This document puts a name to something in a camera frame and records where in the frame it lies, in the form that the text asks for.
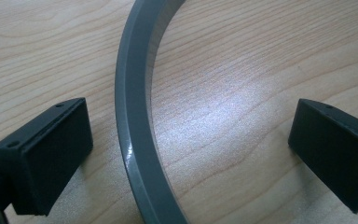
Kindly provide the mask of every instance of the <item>gray plastic arc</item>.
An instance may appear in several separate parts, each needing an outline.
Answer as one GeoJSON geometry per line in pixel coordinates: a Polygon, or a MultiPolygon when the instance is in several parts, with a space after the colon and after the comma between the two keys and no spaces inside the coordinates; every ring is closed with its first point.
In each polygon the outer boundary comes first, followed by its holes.
{"type": "Polygon", "coordinates": [[[121,37],[116,68],[119,143],[132,193],[146,223],[187,223],[158,159],[150,111],[159,42],[185,0],[137,0],[121,37]]]}

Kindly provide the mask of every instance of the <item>wooden surface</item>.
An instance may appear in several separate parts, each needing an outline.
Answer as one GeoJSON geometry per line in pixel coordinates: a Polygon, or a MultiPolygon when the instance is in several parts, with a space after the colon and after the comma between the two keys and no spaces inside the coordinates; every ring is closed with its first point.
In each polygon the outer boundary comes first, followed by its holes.
{"type": "MultiPolygon", "coordinates": [[[[0,139],[87,97],[95,147],[48,217],[142,223],[117,142],[117,49],[133,0],[0,1],[0,139]]],[[[358,117],[358,0],[188,0],[161,41],[161,162],[192,223],[358,223],[294,155],[298,98],[358,117]]]]}

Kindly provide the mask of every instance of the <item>wood grain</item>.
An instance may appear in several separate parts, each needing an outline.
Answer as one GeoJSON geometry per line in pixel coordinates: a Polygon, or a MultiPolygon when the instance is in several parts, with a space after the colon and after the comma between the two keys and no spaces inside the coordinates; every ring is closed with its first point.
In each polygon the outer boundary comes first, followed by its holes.
{"type": "MultiPolygon", "coordinates": [[[[48,217],[142,223],[114,116],[134,1],[0,1],[0,139],[84,96],[95,147],[48,217]]],[[[358,117],[358,1],[187,0],[163,36],[152,108],[161,163],[191,223],[358,223],[287,146],[298,98],[358,117]]]]}

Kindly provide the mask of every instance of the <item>gray ring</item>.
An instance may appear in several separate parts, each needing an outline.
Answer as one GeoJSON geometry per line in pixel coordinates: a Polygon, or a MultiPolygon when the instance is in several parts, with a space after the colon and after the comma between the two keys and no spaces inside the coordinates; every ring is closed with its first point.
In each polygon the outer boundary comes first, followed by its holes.
{"type": "Polygon", "coordinates": [[[162,170],[153,131],[150,90],[159,42],[185,0],[137,0],[117,56],[118,138],[132,193],[146,223],[187,223],[162,170]]]}

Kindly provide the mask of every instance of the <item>curved plastic tube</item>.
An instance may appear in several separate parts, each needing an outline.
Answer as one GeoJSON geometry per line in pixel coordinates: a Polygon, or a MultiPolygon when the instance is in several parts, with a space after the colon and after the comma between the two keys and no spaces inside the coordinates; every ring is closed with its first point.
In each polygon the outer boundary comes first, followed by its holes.
{"type": "Polygon", "coordinates": [[[159,163],[150,90],[159,42],[185,0],[137,0],[121,37],[116,68],[116,117],[132,193],[146,223],[187,223],[159,163]]]}

